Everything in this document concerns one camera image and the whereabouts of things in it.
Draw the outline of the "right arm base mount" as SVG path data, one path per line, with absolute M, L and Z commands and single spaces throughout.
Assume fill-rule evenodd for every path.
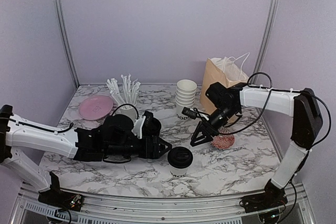
M 264 192 L 253 194 L 241 198 L 239 205 L 244 208 L 245 213 L 266 210 L 288 203 L 284 188 L 276 187 L 271 180 L 264 187 Z

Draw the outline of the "black plastic cup lid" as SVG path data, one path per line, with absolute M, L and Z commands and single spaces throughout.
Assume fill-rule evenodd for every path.
M 167 158 L 169 156 L 173 156 L 173 157 L 178 158 L 178 159 L 185 159 L 185 158 L 192 158 L 193 159 L 192 152 L 188 148 L 182 147 L 182 146 L 172 148 L 169 151 L 169 153 L 167 155 Z

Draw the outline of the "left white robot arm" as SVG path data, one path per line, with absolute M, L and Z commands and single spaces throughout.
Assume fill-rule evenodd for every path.
M 66 129 L 25 120 L 13 113 L 11 105 L 1 107 L 1 164 L 29 182 L 54 205 L 66 202 L 59 179 L 52 172 L 42 170 L 20 147 L 52 152 L 81 162 L 107 162 L 110 156 L 136 156 L 158 159 L 171 150 L 172 145 L 160 138 L 161 127 L 153 114 L 146 111 L 132 121 L 123 114 L 110 115 L 97 128 Z

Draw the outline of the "white paper coffee cup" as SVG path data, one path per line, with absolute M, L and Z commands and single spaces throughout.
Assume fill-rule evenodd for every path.
M 184 177 L 193 161 L 192 158 L 178 159 L 173 156 L 169 156 L 167 160 L 170 165 L 170 173 L 175 178 Z

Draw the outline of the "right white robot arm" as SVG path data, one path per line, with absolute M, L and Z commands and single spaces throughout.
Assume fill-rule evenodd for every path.
M 318 98 L 309 88 L 280 90 L 251 87 L 246 83 L 226 88 L 219 82 L 211 84 L 205 95 L 215 106 L 215 111 L 198 123 L 191 146 L 212 141 L 219 135 L 219 128 L 243 108 L 260 109 L 261 113 L 288 119 L 287 124 L 291 126 L 287 133 L 290 138 L 288 148 L 270 179 L 271 187 L 260 195 L 263 206 L 273 206 L 280 199 L 279 189 L 285 188 L 304 165 L 323 126 Z

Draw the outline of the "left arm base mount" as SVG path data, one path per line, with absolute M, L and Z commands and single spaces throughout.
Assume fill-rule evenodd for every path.
M 64 207 L 66 210 L 80 211 L 83 195 L 61 190 L 58 176 L 53 172 L 49 174 L 50 187 L 47 191 L 39 193 L 38 201 L 55 207 Z

